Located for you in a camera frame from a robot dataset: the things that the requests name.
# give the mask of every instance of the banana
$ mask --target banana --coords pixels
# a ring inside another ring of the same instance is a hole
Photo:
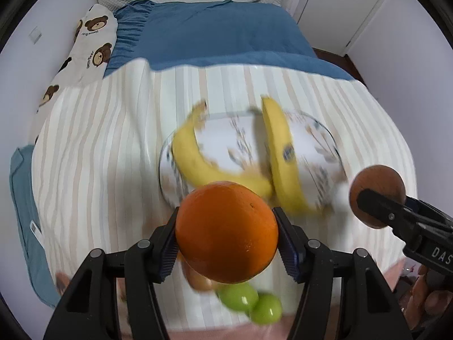
[[[272,182],[263,175],[221,171],[203,158],[196,143],[194,127],[199,124],[199,118],[205,110],[206,102],[196,104],[186,122],[173,136],[173,157],[184,179],[194,187],[216,181],[236,182],[264,199],[270,198],[273,193]]]
[[[309,212],[299,184],[293,139],[286,116],[279,104],[272,98],[262,97],[261,101],[270,152],[273,186],[280,205],[288,214]]]

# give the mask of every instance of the teal cloth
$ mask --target teal cloth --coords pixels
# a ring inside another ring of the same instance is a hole
[[[20,243],[27,263],[31,286],[43,303],[55,307],[60,300],[60,295],[50,276],[44,249],[30,229],[31,221],[34,221],[41,228],[31,184],[33,148],[33,145],[17,148],[11,157],[11,196],[16,209],[17,228],[19,229]]]

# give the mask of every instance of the bear print pillow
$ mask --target bear print pillow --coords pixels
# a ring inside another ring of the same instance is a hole
[[[29,142],[36,143],[47,116],[65,87],[86,86],[102,79],[116,43],[118,23],[112,12],[96,4],[78,21],[74,46],[54,80],[42,95],[30,129]]]

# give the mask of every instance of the wooden floor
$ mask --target wooden floor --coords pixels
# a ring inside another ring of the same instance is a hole
[[[359,71],[354,66],[354,63],[351,61],[348,55],[345,55],[342,58],[339,55],[335,55],[334,53],[330,53],[323,50],[318,50],[317,48],[314,48],[313,50],[316,53],[316,56],[318,56],[318,58],[320,58],[321,60],[335,64],[337,67],[340,67],[341,69],[347,71],[352,77],[356,78],[357,80],[365,84],[362,76],[360,75]]]

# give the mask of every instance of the door frame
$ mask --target door frame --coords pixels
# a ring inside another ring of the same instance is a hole
[[[296,10],[294,12],[294,19],[299,24],[300,19],[302,18],[302,14],[304,13],[305,7],[307,6],[309,0],[299,0],[299,3],[297,4]],[[343,51],[341,52],[341,56],[344,56],[347,54],[349,49],[353,46],[354,42],[359,38],[361,33],[365,30],[366,26],[370,22],[370,20],[373,18],[374,14],[379,10],[379,7],[381,7],[382,3],[385,0],[377,0],[376,4],[373,6],[371,11],[368,13],[366,16],[365,20],[360,24],[359,28],[357,31],[354,33],[352,36],[351,40],[348,42],[348,44],[345,46]]]

